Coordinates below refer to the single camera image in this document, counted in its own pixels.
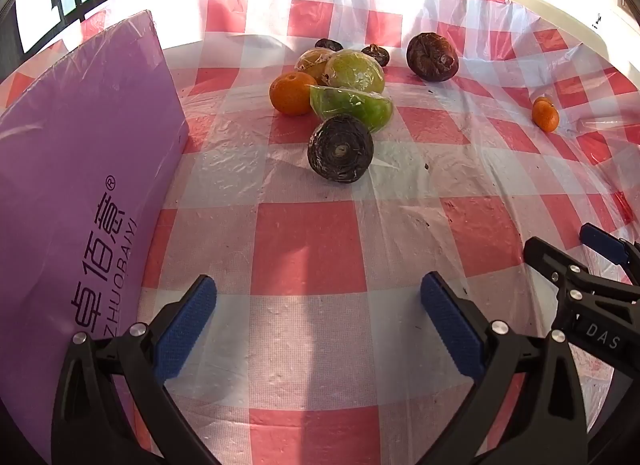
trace dark round vegetable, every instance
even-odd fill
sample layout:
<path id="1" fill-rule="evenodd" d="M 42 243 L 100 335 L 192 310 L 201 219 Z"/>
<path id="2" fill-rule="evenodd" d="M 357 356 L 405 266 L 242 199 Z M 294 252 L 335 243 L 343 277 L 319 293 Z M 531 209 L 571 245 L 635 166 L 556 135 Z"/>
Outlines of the dark round vegetable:
<path id="1" fill-rule="evenodd" d="M 320 124 L 306 150 L 311 169 L 333 182 L 351 184 L 373 159 L 373 139 L 362 122 L 351 115 L 336 115 Z"/>
<path id="2" fill-rule="evenodd" d="M 328 48 L 334 52 L 340 52 L 343 50 L 342 45 L 338 41 L 333 41 L 332 39 L 320 39 L 316 42 L 316 48 Z"/>
<path id="3" fill-rule="evenodd" d="M 433 32 L 418 34 L 406 49 L 406 62 L 429 82 L 442 82 L 458 71 L 458 54 L 447 39 Z"/>
<path id="4" fill-rule="evenodd" d="M 384 67 L 389 63 L 389 52 L 382 48 L 382 46 L 371 44 L 363 48 L 362 53 L 373 57 L 380 66 Z"/>

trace green fruit in plastic wrap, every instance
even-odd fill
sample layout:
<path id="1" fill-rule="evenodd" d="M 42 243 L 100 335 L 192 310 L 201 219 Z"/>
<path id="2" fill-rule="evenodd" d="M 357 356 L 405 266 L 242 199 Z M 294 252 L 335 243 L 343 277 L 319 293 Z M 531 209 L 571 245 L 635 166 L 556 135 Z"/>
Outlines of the green fruit in plastic wrap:
<path id="1" fill-rule="evenodd" d="M 381 93 L 385 74 L 375 59 L 356 50 L 341 50 L 327 61 L 324 82 L 334 88 Z"/>
<path id="2" fill-rule="evenodd" d="M 347 88 L 312 86 L 310 100 L 311 107 L 322 121 L 347 114 L 362 121 L 371 132 L 386 126 L 394 112 L 389 97 Z"/>

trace orange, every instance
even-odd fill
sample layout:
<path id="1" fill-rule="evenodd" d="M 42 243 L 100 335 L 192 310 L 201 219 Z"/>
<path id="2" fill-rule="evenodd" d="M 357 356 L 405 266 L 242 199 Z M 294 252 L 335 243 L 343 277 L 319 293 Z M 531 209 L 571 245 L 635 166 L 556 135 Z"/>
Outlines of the orange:
<path id="1" fill-rule="evenodd" d="M 544 101 L 544 102 L 548 102 L 549 104 L 551 104 L 552 106 L 554 105 L 554 103 L 551 102 L 551 99 L 549 97 L 538 97 L 537 99 L 535 99 L 533 101 L 533 105 L 535 106 L 537 103 L 539 103 L 540 101 Z"/>
<path id="2" fill-rule="evenodd" d="M 310 88 L 316 79 L 302 71 L 290 71 L 277 77 L 269 88 L 274 108 L 285 115 L 303 115 L 311 111 Z"/>
<path id="3" fill-rule="evenodd" d="M 560 117 L 554 105 L 546 100 L 537 100 L 531 110 L 531 118 L 544 132 L 550 133 L 558 127 Z"/>

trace checkered tablecloth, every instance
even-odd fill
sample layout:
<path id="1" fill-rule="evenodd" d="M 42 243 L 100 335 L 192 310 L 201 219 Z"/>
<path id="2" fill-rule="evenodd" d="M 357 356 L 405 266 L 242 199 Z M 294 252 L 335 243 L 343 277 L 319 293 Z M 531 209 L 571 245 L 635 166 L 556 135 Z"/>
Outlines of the checkered tablecloth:
<path id="1" fill-rule="evenodd" d="M 418 302 L 430 270 L 525 334 L 545 334 L 556 309 L 554 289 L 523 264 L 530 236 L 622 278 L 580 245 L 578 230 L 592 222 L 639 239 L 640 95 L 525 8 L 112 0 L 0 85 L 0 104 L 66 49 L 145 8 L 190 139 L 158 220 L 139 317 L 149 321 L 200 273 L 215 279 L 214 316 L 167 388 L 226 465 L 414 463 L 470 388 Z M 408 41 L 426 31 L 460 54 L 445 83 L 406 66 Z M 353 185 L 309 169 L 318 119 L 281 116 L 268 98 L 273 78 L 319 38 L 391 54 L 385 92 L 396 111 Z M 553 134 L 530 119 L 543 94 L 560 113 Z M 593 420 L 611 369 L 575 357 Z M 500 423 L 485 446 L 499 434 Z"/>

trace blue gripper pad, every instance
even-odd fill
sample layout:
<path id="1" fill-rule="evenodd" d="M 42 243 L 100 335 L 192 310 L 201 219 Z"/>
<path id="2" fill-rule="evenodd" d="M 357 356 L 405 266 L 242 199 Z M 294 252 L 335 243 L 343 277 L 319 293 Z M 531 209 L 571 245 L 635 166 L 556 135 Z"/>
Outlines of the blue gripper pad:
<path id="1" fill-rule="evenodd" d="M 428 273 L 422 279 L 420 302 L 458 371 L 475 381 L 481 379 L 484 376 L 484 365 L 481 361 L 482 341 L 432 273 Z"/>
<path id="2" fill-rule="evenodd" d="M 154 375 L 162 384 L 180 374 L 216 307 L 216 283 L 206 277 L 180 309 L 154 348 Z"/>
<path id="3" fill-rule="evenodd" d="M 624 244 L 591 223 L 585 223 L 580 229 L 580 241 L 614 265 L 626 265 L 629 261 Z"/>

